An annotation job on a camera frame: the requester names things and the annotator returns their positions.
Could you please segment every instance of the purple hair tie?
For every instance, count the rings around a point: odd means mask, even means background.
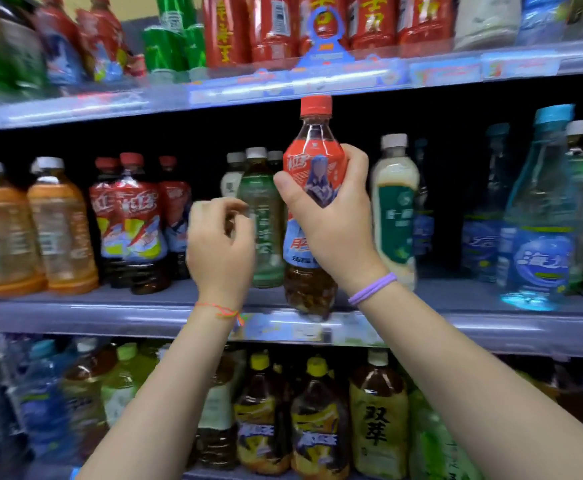
[[[358,293],[349,298],[349,304],[358,305],[361,301],[366,300],[371,295],[376,294],[378,291],[382,290],[392,281],[398,281],[398,277],[394,273],[389,273],[388,275],[383,276],[378,281],[373,282],[367,286],[367,288],[363,288],[362,290],[358,291]]]

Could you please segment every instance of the hand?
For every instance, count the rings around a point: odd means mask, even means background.
[[[198,286],[198,301],[242,309],[254,278],[254,223],[239,212],[247,204],[237,198],[194,202],[191,207],[187,266]],[[225,233],[233,217],[236,233]]]
[[[285,171],[273,181],[298,221],[312,254],[349,296],[388,273],[371,235],[371,205],[365,190],[369,159],[350,144],[343,150],[347,173],[338,195],[322,209]]]

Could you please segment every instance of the yellow label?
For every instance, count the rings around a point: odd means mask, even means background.
[[[400,480],[407,476],[409,401],[367,394],[350,384],[353,464],[363,475]]]

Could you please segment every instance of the water bottle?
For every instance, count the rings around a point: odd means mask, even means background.
[[[567,155],[573,104],[536,112],[527,161],[507,203],[496,283],[505,303],[550,311],[568,285],[576,224],[576,192]]]
[[[43,461],[70,460],[74,453],[55,353],[53,340],[36,342],[31,348],[30,366],[18,386],[30,446],[36,458]]]

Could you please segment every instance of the green bottle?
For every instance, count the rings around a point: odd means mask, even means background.
[[[266,148],[247,149],[247,169],[240,180],[238,198],[249,205],[249,217],[255,224],[254,286],[282,286],[285,270],[280,225],[282,200],[267,167]]]

